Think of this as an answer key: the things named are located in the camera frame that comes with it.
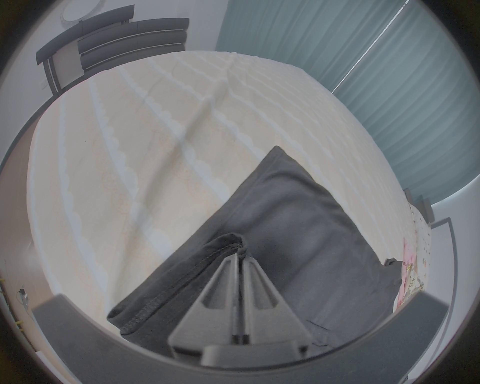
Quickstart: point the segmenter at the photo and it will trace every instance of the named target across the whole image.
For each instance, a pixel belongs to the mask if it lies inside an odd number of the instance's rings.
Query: bed
[[[275,145],[332,194],[381,263],[403,260],[405,244],[417,254],[421,230],[394,173],[330,92],[291,65],[187,51],[100,72],[41,117],[27,209],[53,293],[118,333],[107,313]]]

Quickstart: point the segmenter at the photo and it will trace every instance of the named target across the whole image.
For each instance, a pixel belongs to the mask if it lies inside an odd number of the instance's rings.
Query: wall socket
[[[40,83],[40,88],[41,89],[45,89],[48,87],[48,80],[47,79],[44,79],[41,83]]]

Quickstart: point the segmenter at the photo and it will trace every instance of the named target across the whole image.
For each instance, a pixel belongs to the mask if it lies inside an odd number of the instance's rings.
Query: wall
[[[432,208],[436,221],[452,219],[456,240],[457,291],[448,332],[453,336],[480,289],[480,176]]]
[[[52,96],[36,52],[65,29],[60,14],[67,0],[55,2],[17,48],[0,78],[0,161],[28,119]],[[228,0],[106,0],[100,12],[135,4],[133,21],[189,17],[187,50],[214,50]]]

